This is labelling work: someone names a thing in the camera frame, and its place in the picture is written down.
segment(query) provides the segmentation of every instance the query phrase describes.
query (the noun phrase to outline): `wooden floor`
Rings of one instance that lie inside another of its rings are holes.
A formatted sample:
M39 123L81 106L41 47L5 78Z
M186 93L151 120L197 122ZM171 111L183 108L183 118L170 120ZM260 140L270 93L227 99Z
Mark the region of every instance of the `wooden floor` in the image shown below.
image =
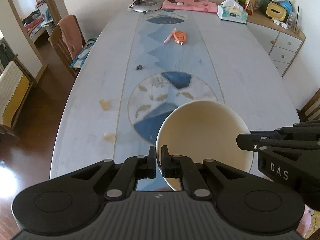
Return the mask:
M19 138L0 134L0 240L11 239L19 231L11 213L15 195L49 179L55 138L74 83L47 37L36 46L48 68L22 108L15 127Z

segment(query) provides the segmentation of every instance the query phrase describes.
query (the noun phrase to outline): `tissue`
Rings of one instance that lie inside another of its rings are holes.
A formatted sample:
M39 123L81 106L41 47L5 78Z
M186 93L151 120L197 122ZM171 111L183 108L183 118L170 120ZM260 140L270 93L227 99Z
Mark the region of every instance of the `tissue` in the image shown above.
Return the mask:
M217 15L220 20L246 23L248 14L242 6L234 0L225 0L218 6Z
M243 11L243 8L240 4L238 4L235 0L225 0L224 2L221 3L223 6L227 7L236 7L240 11Z

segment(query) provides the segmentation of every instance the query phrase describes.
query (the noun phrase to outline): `bowl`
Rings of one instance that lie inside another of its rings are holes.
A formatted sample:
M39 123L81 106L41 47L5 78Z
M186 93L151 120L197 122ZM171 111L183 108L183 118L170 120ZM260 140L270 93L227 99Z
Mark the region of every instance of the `bowl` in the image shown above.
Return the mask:
M184 155L195 163L214 159L249 172L253 152L240 150L236 138L250 133L242 118L230 107L212 101L192 101L175 109L162 124L157 141L157 161L161 170L161 147L169 155ZM165 179L174 190L181 190L179 179Z

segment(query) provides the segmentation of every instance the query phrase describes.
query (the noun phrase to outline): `ribbed gray panel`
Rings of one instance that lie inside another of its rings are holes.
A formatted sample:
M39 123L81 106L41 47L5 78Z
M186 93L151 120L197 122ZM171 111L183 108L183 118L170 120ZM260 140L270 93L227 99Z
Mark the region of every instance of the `ribbed gray panel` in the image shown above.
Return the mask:
M281 236L255 236L224 222L209 202L195 201L186 192L132 192L123 201L108 203L89 226L64 236L21 232L15 240L301 240L295 231Z

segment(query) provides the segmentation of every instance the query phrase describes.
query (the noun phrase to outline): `pink pen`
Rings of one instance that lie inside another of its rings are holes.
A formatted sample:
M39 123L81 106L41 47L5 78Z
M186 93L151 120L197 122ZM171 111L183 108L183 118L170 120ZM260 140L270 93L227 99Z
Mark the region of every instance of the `pink pen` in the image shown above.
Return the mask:
M174 29L174 30L170 33L170 35L165 39L163 45L166 44L166 43L172 38L173 33L174 33L176 30L177 30L177 29Z

